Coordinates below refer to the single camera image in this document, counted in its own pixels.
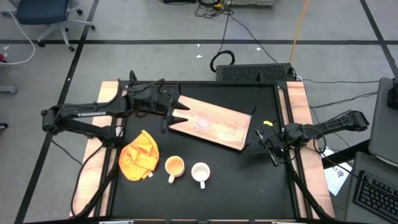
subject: chair wheel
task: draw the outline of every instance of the chair wheel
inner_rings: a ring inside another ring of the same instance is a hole
[[[8,128],[8,124],[7,123],[0,123],[0,130],[4,130]]]

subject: yellow cable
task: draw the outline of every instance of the yellow cable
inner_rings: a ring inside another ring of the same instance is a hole
[[[297,24],[296,34],[294,35],[293,47],[292,47],[292,51],[290,52],[290,60],[289,60],[290,63],[292,63],[292,60],[293,60],[294,48],[296,47],[296,41],[297,41],[297,38],[299,37],[301,23],[304,20],[305,11],[307,10],[307,5],[308,5],[308,0],[305,0],[304,8],[303,8],[303,11],[301,12],[301,16],[300,16],[300,21]]]

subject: mug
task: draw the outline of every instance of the mug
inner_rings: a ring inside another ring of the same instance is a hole
[[[167,173],[170,174],[169,183],[174,182],[174,178],[181,176],[184,173],[184,161],[179,156],[172,156],[166,160],[165,168]]]
[[[198,162],[195,165],[193,165],[191,174],[193,179],[195,179],[195,181],[200,183],[200,188],[204,189],[205,181],[210,176],[210,168],[204,162]]]

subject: white cable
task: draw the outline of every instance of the white cable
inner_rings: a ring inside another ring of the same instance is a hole
[[[35,52],[36,52],[35,45],[34,45],[33,42],[29,39],[29,37],[25,34],[25,32],[21,29],[21,27],[20,27],[19,24],[18,24],[17,19],[14,17],[14,15],[12,14],[11,10],[10,10],[8,7],[7,7],[7,10],[8,10],[8,12],[10,13],[10,15],[12,16],[12,18],[14,19],[15,24],[17,24],[18,29],[23,33],[23,35],[26,37],[26,39],[29,40],[30,44],[32,44],[33,52],[32,52],[32,55],[31,55],[27,60],[25,60],[25,61],[21,61],[21,62],[12,62],[12,63],[0,62],[0,65],[17,65],[17,64],[20,64],[20,63],[26,63],[26,62],[30,61],[30,60],[32,59],[33,55],[35,54]]]

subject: yellow cloth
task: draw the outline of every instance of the yellow cloth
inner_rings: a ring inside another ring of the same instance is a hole
[[[125,146],[119,158],[119,167],[124,176],[132,181],[145,179],[155,170],[159,160],[159,150],[155,140],[145,130]]]

